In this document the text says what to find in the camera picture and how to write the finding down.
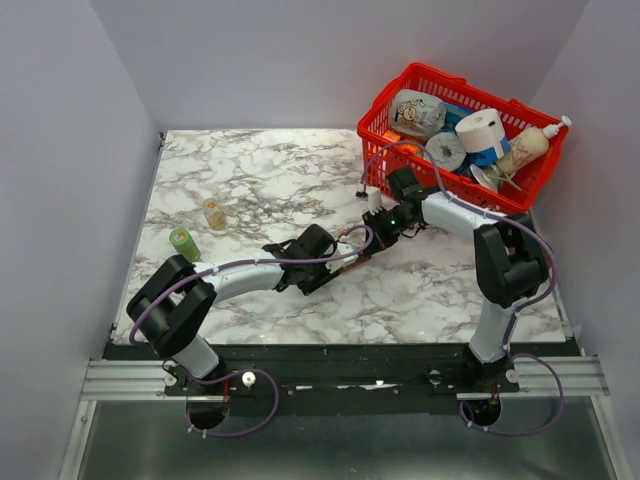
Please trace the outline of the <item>red weekly pill organizer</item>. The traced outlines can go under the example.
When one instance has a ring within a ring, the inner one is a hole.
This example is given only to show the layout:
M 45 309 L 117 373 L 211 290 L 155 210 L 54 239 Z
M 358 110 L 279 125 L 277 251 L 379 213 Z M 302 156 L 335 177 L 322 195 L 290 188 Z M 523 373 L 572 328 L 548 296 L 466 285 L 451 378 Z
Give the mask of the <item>red weekly pill organizer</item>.
M 338 270 L 337 273 L 339 275 L 346 274 L 347 272 L 354 270 L 360 267 L 362 264 L 365 264 L 370 260 L 369 256 L 359 254 L 357 257 L 354 257 L 352 260 L 346 261 Z

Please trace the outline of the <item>clear bottle yellow pills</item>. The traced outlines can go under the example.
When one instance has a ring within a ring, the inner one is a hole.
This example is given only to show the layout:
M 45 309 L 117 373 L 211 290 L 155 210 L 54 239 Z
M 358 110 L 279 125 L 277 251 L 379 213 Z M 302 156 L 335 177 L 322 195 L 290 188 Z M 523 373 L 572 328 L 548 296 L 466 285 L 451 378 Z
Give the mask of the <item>clear bottle yellow pills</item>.
M 227 226 L 227 217 L 217 200 L 207 198 L 202 204 L 203 214 L 212 230 L 223 230 Z

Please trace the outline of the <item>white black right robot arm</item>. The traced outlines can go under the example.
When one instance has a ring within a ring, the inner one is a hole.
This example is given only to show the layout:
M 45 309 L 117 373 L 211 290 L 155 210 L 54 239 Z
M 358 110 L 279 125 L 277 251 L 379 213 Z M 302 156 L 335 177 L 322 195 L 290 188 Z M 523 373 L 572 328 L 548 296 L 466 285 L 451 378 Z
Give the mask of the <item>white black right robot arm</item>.
M 486 211 L 437 187 L 427 188 L 409 167 L 393 171 L 387 181 L 397 202 L 389 210 L 382 206 L 379 189 L 362 185 L 357 192 L 368 201 L 362 219 L 373 231 L 366 257 L 390 248 L 414 227 L 434 226 L 473 243 L 476 282 L 484 301 L 459 371 L 467 389 L 483 391 L 494 383 L 495 367 L 507 357 L 516 308 L 536 295 L 549 276 L 533 222 L 526 213 Z

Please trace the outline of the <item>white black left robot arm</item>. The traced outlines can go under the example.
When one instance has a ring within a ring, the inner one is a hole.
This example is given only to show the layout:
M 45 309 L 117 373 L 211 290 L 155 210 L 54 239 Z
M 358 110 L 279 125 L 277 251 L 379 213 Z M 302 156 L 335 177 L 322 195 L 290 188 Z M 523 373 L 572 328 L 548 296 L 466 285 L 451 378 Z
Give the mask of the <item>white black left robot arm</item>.
M 141 332 L 156 355 L 187 372 L 201 395 L 214 393 L 222 380 L 221 359 L 199 330 L 212 306 L 245 293 L 296 286 L 308 295 L 355 263 L 373 233 L 356 248 L 335 239 L 317 224 L 297 238 L 264 246 L 246 259 L 223 264 L 192 263 L 183 255 L 167 259 L 133 296 L 126 313 L 134 322 L 130 341 Z

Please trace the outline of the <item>red plastic basket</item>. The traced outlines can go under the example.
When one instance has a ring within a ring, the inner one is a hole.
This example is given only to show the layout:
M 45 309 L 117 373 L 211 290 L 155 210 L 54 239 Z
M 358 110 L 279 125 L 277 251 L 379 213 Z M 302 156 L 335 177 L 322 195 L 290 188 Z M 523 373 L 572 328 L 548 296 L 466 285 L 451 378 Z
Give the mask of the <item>red plastic basket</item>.
M 356 194 L 391 193 L 408 166 L 425 186 L 503 213 L 529 210 L 551 178 L 571 121 L 484 92 L 466 79 L 410 64 L 357 125 L 364 167 Z

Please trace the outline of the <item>orange ball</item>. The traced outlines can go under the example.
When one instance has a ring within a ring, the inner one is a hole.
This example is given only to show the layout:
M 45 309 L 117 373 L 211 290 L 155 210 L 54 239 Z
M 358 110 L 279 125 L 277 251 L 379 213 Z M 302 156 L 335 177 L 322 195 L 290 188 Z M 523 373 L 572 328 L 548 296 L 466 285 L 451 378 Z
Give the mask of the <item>orange ball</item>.
M 415 154 L 418 156 L 423 156 L 424 155 L 424 150 L 423 150 L 423 146 L 421 144 L 403 144 L 400 146 L 401 149 L 410 152 L 411 154 Z

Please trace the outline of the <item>orange snack box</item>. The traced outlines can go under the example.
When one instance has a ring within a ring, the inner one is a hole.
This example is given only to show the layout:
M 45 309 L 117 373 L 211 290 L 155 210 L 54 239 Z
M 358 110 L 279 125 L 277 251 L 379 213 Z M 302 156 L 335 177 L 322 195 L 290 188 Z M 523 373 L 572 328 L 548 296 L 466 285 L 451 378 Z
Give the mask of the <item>orange snack box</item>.
M 387 129 L 384 132 L 383 137 L 391 143 L 397 143 L 402 140 L 402 136 L 391 129 Z

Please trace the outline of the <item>grey wrapped small paper roll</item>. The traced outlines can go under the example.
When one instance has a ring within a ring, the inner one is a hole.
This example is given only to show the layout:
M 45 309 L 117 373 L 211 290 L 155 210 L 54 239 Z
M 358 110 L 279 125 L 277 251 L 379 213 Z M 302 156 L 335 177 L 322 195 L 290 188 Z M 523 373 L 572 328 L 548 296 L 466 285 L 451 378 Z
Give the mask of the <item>grey wrapped small paper roll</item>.
M 464 163 L 467 152 L 458 136 L 452 132 L 440 132 L 426 143 L 426 151 L 436 165 L 453 172 Z

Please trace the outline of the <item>white paper plate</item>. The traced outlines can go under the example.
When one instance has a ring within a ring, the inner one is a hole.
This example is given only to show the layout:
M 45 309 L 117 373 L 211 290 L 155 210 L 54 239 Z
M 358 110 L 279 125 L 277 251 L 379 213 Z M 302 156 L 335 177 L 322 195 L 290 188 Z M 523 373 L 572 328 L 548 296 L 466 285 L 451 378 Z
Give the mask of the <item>white paper plate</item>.
M 487 174 L 481 167 L 471 165 L 469 167 L 470 173 L 474 180 L 484 188 L 487 188 L 493 192 L 498 191 L 499 182 Z

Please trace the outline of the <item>grey wrapped printed paper roll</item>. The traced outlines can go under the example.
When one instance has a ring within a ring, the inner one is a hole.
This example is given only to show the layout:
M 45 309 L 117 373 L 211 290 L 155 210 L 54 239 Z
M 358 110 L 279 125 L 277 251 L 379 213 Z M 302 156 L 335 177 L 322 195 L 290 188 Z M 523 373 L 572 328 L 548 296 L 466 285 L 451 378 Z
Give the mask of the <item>grey wrapped printed paper roll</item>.
M 389 111 L 389 128 L 406 136 L 429 140 L 445 125 L 447 109 L 440 98 L 411 89 L 394 97 Z

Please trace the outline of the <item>blue box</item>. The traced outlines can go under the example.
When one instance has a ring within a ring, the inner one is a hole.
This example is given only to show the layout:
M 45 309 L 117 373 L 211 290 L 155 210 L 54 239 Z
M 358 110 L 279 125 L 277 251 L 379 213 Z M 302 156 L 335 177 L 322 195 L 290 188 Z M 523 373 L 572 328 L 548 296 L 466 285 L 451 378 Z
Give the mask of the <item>blue box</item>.
M 451 103 L 445 103 L 445 107 L 445 121 L 452 124 L 457 124 L 463 118 L 474 113 L 473 110 Z

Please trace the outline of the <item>white toilet roll blue tape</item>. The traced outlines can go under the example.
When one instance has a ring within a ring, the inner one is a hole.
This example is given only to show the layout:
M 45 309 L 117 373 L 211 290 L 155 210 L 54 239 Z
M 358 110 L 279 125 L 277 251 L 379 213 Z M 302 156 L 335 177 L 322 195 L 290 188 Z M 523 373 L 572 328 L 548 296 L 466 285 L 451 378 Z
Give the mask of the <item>white toilet roll blue tape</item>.
M 511 151 L 499 112 L 494 108 L 476 111 L 455 125 L 455 133 L 472 164 L 495 164 Z

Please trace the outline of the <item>cream lotion pump bottle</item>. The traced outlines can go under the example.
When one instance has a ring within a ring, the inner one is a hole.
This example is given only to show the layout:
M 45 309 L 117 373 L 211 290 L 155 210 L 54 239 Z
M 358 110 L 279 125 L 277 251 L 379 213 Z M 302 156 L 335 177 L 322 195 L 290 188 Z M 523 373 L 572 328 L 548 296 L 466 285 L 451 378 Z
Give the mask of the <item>cream lotion pump bottle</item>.
M 515 136 L 510 142 L 510 151 L 496 161 L 499 171 L 510 176 L 524 166 L 544 155 L 550 147 L 550 140 L 560 133 L 563 127 L 569 128 L 572 121 L 562 116 L 561 121 L 543 128 L 528 127 Z

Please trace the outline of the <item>black metal base frame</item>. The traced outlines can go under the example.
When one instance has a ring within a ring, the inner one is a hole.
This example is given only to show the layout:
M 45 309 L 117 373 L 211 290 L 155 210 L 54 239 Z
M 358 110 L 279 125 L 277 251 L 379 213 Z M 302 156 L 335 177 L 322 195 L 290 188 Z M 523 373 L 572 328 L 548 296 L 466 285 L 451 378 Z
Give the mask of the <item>black metal base frame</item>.
M 162 361 L 173 390 L 197 413 L 262 419 L 279 415 L 454 415 L 462 400 L 480 405 L 510 396 L 577 394 L 590 362 L 575 341 L 516 343 L 513 362 L 475 376 L 462 344 L 222 345 L 222 372 L 233 379 L 201 385 Z M 102 360 L 154 360 L 148 347 L 110 345 Z

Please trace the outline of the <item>aluminium rail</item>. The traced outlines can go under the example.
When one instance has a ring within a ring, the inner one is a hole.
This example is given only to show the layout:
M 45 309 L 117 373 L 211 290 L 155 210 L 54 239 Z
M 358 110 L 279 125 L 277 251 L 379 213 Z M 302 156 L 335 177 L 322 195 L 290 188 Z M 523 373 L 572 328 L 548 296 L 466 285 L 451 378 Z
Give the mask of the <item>aluminium rail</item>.
M 187 397 L 183 387 L 173 390 L 165 380 L 162 361 L 97 360 L 87 366 L 80 399 L 83 401 L 152 401 Z

